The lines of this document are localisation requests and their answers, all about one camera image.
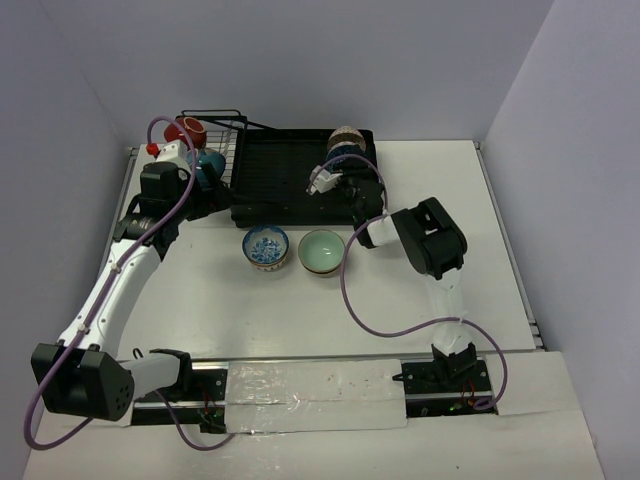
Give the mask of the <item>blue patterned bowl underneath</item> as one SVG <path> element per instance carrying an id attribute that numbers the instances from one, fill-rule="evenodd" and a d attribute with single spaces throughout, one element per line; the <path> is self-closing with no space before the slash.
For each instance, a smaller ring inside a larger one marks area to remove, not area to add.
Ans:
<path id="1" fill-rule="evenodd" d="M 341 143 L 335 145 L 326 156 L 329 163 L 325 169 L 331 173 L 361 168 L 361 158 L 368 158 L 367 153 L 357 143 Z"/>

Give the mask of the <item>brown patterned white bowl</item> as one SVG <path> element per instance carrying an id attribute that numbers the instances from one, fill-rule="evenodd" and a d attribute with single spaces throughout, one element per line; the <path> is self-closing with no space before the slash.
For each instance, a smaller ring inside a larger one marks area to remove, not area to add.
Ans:
<path id="1" fill-rule="evenodd" d="M 357 146 L 362 151 L 366 150 L 364 136 L 358 129 L 351 126 L 341 126 L 330 134 L 327 151 L 330 152 L 345 145 Z"/>

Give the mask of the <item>red bowl white inside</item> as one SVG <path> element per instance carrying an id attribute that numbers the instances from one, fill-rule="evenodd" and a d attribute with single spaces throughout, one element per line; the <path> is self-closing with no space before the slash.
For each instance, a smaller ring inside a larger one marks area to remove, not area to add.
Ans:
<path id="1" fill-rule="evenodd" d="M 187 136 L 191 139 L 193 146 L 196 149 L 202 149 L 206 146 L 207 131 L 199 120 L 190 116 L 181 116 L 177 117 L 175 122 L 187 133 Z M 163 136 L 166 142 L 181 140 L 183 143 L 187 144 L 185 135 L 174 124 L 169 124 L 165 128 Z"/>

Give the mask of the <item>blue floral white bowl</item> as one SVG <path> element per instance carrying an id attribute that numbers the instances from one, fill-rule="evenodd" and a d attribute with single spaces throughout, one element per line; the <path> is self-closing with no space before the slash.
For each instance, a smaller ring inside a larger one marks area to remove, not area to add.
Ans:
<path id="1" fill-rule="evenodd" d="M 272 272 L 284 266 L 290 249 L 286 232 L 275 225 L 251 228 L 242 240 L 242 251 L 259 271 Z"/>

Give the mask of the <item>celadon green bowl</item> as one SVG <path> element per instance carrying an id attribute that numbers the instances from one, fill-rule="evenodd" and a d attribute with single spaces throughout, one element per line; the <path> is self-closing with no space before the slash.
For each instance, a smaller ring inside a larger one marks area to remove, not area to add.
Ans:
<path id="1" fill-rule="evenodd" d="M 313 230 L 305 234 L 298 245 L 301 265 L 317 275 L 332 274 L 339 269 L 345 251 L 340 235 L 326 229 Z"/>

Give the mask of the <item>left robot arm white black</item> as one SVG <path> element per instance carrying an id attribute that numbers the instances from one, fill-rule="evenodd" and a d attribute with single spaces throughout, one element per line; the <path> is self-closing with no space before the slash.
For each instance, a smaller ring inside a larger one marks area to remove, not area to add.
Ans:
<path id="1" fill-rule="evenodd" d="M 200 183 L 197 173 L 204 174 Z M 140 191 L 116 224 L 108 260 L 90 296 L 53 344 L 39 344 L 31 365 L 37 398 L 52 413 L 91 419 L 121 419 L 133 400 L 162 389 L 172 398 L 195 386 L 188 353 L 154 349 L 119 362 L 124 328 L 146 283 L 179 235 L 183 221 L 228 209 L 232 195 L 215 168 L 173 162 L 144 165 Z"/>

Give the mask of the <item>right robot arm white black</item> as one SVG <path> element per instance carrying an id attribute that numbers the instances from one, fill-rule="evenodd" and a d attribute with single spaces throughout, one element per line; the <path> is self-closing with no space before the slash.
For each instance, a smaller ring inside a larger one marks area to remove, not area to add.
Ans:
<path id="1" fill-rule="evenodd" d="M 340 188 L 352 200 L 354 233 L 344 247 L 340 265 L 340 290 L 345 307 L 355 323 L 365 332 L 379 338 L 399 338 L 424 328 L 440 324 L 434 334 L 432 353 L 434 360 L 430 371 L 424 375 L 402 373 L 399 381 L 438 385 L 446 391 L 459 389 L 475 367 L 476 348 L 464 336 L 469 322 L 457 316 L 428 320 L 398 332 L 379 332 L 368 327 L 353 310 L 346 289 L 346 266 L 350 248 L 359 242 L 367 249 L 398 242 L 402 245 L 414 270 L 431 277 L 450 293 L 455 303 L 456 276 L 462 269 L 467 253 L 467 240 L 442 204 L 430 197 L 410 209 L 387 212 L 388 197 L 381 179 L 349 178 Z"/>

